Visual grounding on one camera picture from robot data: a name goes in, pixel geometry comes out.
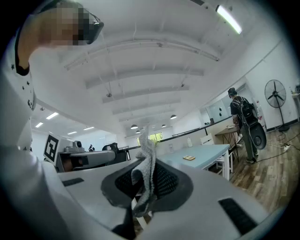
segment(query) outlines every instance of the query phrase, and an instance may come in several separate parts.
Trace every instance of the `pedestal fan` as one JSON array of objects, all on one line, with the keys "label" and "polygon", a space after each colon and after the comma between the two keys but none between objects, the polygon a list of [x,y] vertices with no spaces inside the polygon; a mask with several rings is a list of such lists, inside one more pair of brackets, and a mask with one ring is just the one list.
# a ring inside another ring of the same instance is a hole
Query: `pedestal fan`
[{"label": "pedestal fan", "polygon": [[286,91],[283,84],[278,80],[268,81],[264,88],[264,94],[266,96],[268,103],[272,107],[279,108],[280,110],[282,126],[278,130],[280,132],[285,132],[289,130],[290,128],[288,126],[285,126],[285,123],[283,122],[283,116],[281,112],[281,107],[285,103],[285,99],[286,99]]}]

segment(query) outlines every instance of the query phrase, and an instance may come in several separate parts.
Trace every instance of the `fan stand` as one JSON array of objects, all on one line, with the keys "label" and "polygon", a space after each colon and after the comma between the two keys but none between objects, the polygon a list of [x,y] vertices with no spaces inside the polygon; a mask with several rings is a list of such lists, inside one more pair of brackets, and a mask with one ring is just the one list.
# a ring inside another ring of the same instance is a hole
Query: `fan stand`
[{"label": "fan stand", "polygon": [[277,104],[279,106],[279,110],[280,110],[280,115],[281,115],[281,120],[282,120],[282,126],[278,129],[279,132],[286,132],[287,130],[290,129],[290,127],[286,126],[285,123],[283,122],[283,116],[282,116],[282,112],[281,112],[281,108],[277,99],[277,95],[274,96],[276,98]]}]

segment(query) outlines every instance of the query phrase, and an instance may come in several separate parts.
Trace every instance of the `gray towel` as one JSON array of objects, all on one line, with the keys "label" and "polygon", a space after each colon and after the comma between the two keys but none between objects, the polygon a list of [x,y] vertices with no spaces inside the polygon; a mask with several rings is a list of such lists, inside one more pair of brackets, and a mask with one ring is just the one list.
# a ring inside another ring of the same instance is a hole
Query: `gray towel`
[{"label": "gray towel", "polygon": [[131,172],[132,184],[136,184],[141,177],[144,181],[143,193],[133,209],[133,215],[137,218],[142,217],[149,211],[149,206],[155,201],[153,173],[155,168],[156,152],[154,142],[148,139],[149,128],[146,127],[144,133],[139,137],[141,151],[136,155],[137,158],[145,158]]}]

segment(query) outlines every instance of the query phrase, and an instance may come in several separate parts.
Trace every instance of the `wooden floor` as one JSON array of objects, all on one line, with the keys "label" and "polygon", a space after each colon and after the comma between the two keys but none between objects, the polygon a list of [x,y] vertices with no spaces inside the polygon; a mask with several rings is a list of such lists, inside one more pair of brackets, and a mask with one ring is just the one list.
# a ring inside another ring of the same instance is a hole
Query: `wooden floor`
[{"label": "wooden floor", "polygon": [[[290,127],[285,135],[277,130],[268,132],[267,143],[286,143],[300,133],[299,123]],[[300,135],[288,143],[300,149]],[[238,148],[240,162],[234,160],[230,182],[256,198],[269,213],[286,206],[298,184],[300,151],[290,146],[286,153],[258,162],[283,152],[281,148],[267,145],[259,151],[257,163],[249,164],[246,162],[247,153],[243,141],[240,144],[243,145]]]}]

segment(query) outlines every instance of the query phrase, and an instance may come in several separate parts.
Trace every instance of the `fan base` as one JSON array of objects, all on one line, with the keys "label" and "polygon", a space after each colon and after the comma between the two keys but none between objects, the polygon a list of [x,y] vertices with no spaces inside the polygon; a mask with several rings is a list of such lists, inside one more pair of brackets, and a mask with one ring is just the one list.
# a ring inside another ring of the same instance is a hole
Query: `fan base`
[{"label": "fan base", "polygon": [[279,132],[286,132],[287,130],[289,130],[290,129],[290,127],[288,127],[288,126],[281,126],[279,129],[278,129],[278,131]]}]

